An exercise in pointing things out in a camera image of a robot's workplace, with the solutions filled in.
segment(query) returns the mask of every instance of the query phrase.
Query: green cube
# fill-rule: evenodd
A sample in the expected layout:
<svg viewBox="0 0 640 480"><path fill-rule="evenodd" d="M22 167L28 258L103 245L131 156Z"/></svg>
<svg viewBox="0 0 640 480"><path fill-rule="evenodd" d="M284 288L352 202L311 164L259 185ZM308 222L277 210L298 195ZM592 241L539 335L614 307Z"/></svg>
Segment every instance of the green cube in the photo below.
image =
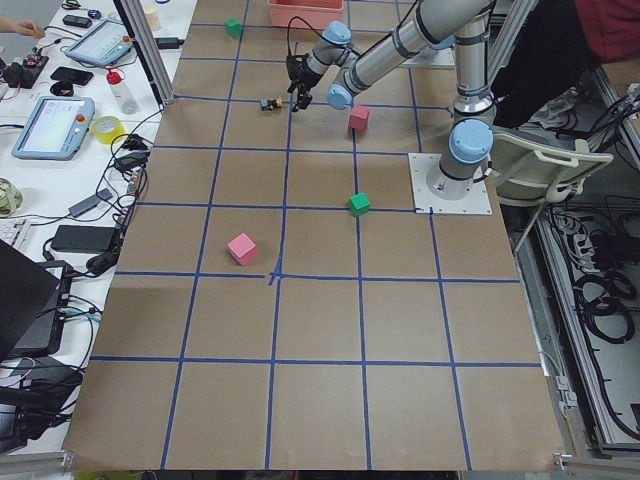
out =
<svg viewBox="0 0 640 480"><path fill-rule="evenodd" d="M233 38L239 38L242 35L242 25L235 18L229 18L226 22L224 22L225 27L227 27L227 33Z"/></svg>
<svg viewBox="0 0 640 480"><path fill-rule="evenodd" d="M371 202L364 193L358 193L349 199L349 210L354 217L359 217L369 211Z"/></svg>

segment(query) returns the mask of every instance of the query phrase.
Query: black power adapter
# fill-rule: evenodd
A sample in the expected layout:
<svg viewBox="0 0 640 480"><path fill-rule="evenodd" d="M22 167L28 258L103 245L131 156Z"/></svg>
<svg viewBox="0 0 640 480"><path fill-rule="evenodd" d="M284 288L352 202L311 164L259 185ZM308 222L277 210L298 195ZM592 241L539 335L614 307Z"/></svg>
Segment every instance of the black power adapter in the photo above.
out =
<svg viewBox="0 0 640 480"><path fill-rule="evenodd" d="M51 242L51 248L58 252L107 252L113 250L117 234L118 230L113 227L60 225Z"/></svg>
<svg viewBox="0 0 640 480"><path fill-rule="evenodd" d="M149 159L149 152L135 151L118 157L113 161L113 168L120 173L130 172L136 167L145 165Z"/></svg>
<svg viewBox="0 0 640 480"><path fill-rule="evenodd" d="M158 50L172 50L180 48L184 44L184 40L178 37L160 37L156 38Z"/></svg>

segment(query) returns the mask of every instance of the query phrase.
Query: yellow tape roll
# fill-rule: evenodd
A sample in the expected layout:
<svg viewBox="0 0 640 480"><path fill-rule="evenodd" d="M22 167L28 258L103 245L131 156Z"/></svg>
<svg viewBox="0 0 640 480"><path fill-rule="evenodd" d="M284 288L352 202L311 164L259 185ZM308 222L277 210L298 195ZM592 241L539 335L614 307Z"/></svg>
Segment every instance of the yellow tape roll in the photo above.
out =
<svg viewBox="0 0 640 480"><path fill-rule="evenodd" d="M91 125L91 131L101 143L106 143L107 145L111 145L116 139L119 142L123 141L127 133L120 119L112 116L96 119Z"/></svg>

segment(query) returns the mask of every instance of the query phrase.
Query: keyboard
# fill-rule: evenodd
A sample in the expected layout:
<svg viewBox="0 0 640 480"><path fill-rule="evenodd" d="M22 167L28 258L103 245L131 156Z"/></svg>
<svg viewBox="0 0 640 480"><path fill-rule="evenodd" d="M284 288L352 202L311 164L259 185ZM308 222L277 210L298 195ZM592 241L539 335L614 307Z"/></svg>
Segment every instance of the keyboard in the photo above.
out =
<svg viewBox="0 0 640 480"><path fill-rule="evenodd" d="M0 240L20 250L30 226L31 221L27 218L0 218Z"/></svg>

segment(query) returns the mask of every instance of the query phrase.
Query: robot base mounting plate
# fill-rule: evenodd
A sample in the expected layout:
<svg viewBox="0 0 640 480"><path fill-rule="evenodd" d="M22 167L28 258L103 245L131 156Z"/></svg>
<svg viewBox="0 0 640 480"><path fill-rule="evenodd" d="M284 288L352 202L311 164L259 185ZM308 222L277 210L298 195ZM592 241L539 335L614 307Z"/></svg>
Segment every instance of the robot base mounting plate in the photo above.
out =
<svg viewBox="0 0 640 480"><path fill-rule="evenodd" d="M416 213L453 213L459 215L491 215L491 203L484 182L474 183L469 193L460 200L446 200L434 194L427 186L427 174L440 161L440 154L410 153L411 184ZM480 169L475 177L481 175Z"/></svg>

